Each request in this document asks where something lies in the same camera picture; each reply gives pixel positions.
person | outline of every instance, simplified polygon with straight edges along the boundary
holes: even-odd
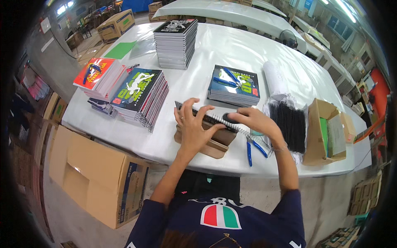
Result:
[[[281,200],[274,211],[268,214],[240,204],[239,195],[229,194],[234,199],[216,195],[218,187],[211,191],[210,187],[201,186],[205,190],[192,194],[184,190],[184,186],[197,183],[189,175],[185,177],[195,173],[185,168],[213,134],[225,128],[224,124],[215,124],[204,130],[202,119],[214,107],[203,106],[193,116],[195,102],[199,99],[190,98],[179,112],[174,109],[175,120],[182,129],[181,147],[150,199],[144,201],[125,247],[305,247],[295,162],[280,128],[257,109],[239,108],[228,118],[268,136],[272,142],[281,189]],[[207,179],[205,183],[212,185],[216,179],[213,176],[212,181]],[[225,177],[220,182],[218,186],[223,189],[233,190],[238,185],[239,191],[239,178],[234,185],[225,185]]]

green paper sheet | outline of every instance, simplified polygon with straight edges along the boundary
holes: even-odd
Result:
[[[320,117],[321,133],[324,139],[324,148],[328,155],[328,132],[327,132],[327,120]]]
[[[105,58],[122,59],[134,47],[136,42],[120,42],[105,55]]]

hair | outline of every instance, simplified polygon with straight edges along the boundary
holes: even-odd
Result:
[[[179,231],[166,230],[160,248],[196,248],[197,235],[193,233],[181,233]],[[276,248],[266,240],[255,240],[250,248]]]

